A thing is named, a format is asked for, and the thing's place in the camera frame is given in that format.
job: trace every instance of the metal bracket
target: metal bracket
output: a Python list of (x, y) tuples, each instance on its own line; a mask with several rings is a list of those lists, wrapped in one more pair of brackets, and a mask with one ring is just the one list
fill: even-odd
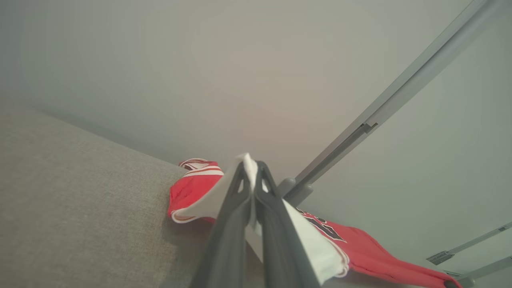
[(439, 265), (446, 260), (451, 259), (453, 256), (455, 256), (455, 254), (451, 253), (450, 251), (443, 251), (427, 258), (427, 260), (432, 262), (434, 265)]
[(453, 271), (447, 271), (447, 270), (443, 270), (446, 274), (452, 276), (453, 278), (457, 278), (457, 277), (460, 277), (462, 276), (462, 274), (460, 273), (457, 273), (457, 272), (453, 272)]

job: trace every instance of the basketball jersey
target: basketball jersey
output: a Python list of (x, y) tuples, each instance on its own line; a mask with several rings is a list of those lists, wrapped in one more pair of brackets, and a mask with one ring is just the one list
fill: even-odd
[[(214, 222), (233, 178), (234, 168), (242, 161), (248, 177), (253, 178), (251, 184), (254, 185), (255, 162), (247, 153), (237, 156), (226, 175), (213, 161), (193, 158), (181, 162), (180, 166), (188, 169), (189, 172), (170, 188), (168, 216), (177, 223), (186, 223), (198, 218), (206, 218), (206, 220)], [(291, 207), (288, 203), (285, 206), (287, 209)], [(296, 210), (297, 215), (302, 216), (299, 218), (306, 221), (297, 220), (295, 211), (289, 211), (290, 218), (306, 253), (310, 256), (311, 265), (320, 284), (330, 277), (344, 276), (350, 268), (395, 283), (445, 288), (445, 282), (452, 281), (457, 287), (462, 288), (448, 274), (396, 259), (361, 229), (346, 227), (315, 217), (305, 211)], [(322, 236), (320, 239), (311, 237), (311, 225)], [(262, 260), (261, 231), (258, 235), (258, 232), (255, 233), (253, 229), (246, 229), (246, 239)], [(326, 254), (332, 254), (332, 257), (326, 257)], [(330, 261), (337, 259), (336, 261), (342, 263), (337, 263), (336, 269), (329, 270), (325, 267), (326, 263), (329, 263), (326, 259)]]

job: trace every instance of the gray fabric surface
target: gray fabric surface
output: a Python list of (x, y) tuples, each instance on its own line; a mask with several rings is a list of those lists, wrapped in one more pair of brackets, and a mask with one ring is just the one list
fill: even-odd
[(0, 137), (0, 287), (188, 286), (211, 224), (167, 219), (183, 169), (5, 100)]

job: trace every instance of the white trim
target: white trim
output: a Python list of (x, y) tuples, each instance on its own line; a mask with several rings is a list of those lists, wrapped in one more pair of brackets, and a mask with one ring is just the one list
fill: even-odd
[(200, 176), (200, 175), (219, 175), (219, 176), (224, 176), (224, 172), (222, 172), (220, 170), (206, 170), (206, 171), (199, 171), (199, 172), (192, 171), (192, 173), (185, 174), (185, 176), (183, 176), (183, 178), (190, 177), (190, 176)]
[(188, 163), (203, 163), (203, 162), (209, 162), (209, 161), (207, 161), (206, 159), (203, 159), (203, 158), (191, 158), (189, 160), (185, 160), (185, 161), (181, 162), (180, 167), (182, 167), (183, 165), (188, 164)]
[(193, 216), (193, 217), (191, 217), (191, 218), (189, 218), (189, 219), (186, 219), (186, 220), (176, 219), (176, 214), (177, 214), (178, 212), (180, 212), (181, 210), (184, 210), (184, 209), (186, 209), (186, 208), (181, 208), (181, 209), (178, 209), (178, 210), (174, 210), (174, 211), (172, 211), (172, 212), (170, 213), (170, 217), (173, 219), (173, 221), (174, 221), (174, 222), (176, 222), (176, 223), (188, 223), (188, 222), (191, 222), (191, 221), (194, 221), (194, 220), (196, 220), (196, 219), (197, 219), (197, 217), (196, 217), (196, 216)]
[(185, 174), (190, 174), (190, 173), (204, 171), (204, 170), (209, 170), (209, 169), (217, 169), (219, 171), (222, 171), (222, 169), (219, 166), (206, 166), (206, 167), (203, 167), (203, 168), (198, 168), (198, 169), (195, 169), (195, 170), (188, 171)]
[(193, 166), (191, 166), (190, 164), (184, 164), (183, 165), (183, 168), (186, 168), (186, 169), (190, 169), (191, 171), (194, 170), (195, 168)]
[(192, 169), (197, 170), (197, 169), (201, 169), (201, 168), (207, 167), (210, 164), (209, 163), (191, 162), (191, 163), (187, 163), (186, 165), (189, 165)]
[(338, 277), (338, 278), (341, 278), (341, 277), (345, 277), (349, 271), (349, 263), (350, 263), (350, 257), (347, 255), (347, 253), (345, 253), (345, 251), (343, 251), (338, 245), (336, 245), (331, 239), (329, 239), (328, 237), (326, 237), (325, 235), (322, 235), (325, 239), (327, 239), (327, 241), (329, 241), (329, 243), (331, 243), (331, 245), (334, 246), (334, 248), (338, 251), (338, 253), (341, 255), (341, 257), (346, 260), (346, 263), (343, 263), (344, 266), (346, 267), (346, 269), (344, 269), (341, 273), (337, 274), (337, 275), (334, 275), (335, 277)]

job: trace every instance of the white ceiling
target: white ceiling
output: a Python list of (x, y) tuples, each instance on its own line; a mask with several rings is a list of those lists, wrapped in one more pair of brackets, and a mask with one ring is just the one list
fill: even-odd
[(470, 0), (3, 1), (0, 88), (172, 163), (298, 174)]
[[(315, 182), (300, 207), (415, 263), (512, 221), (512, 9)], [(485, 245), (510, 256), (510, 246)], [(490, 251), (477, 251), (487, 254)], [(445, 269), (482, 267), (474, 263)]]

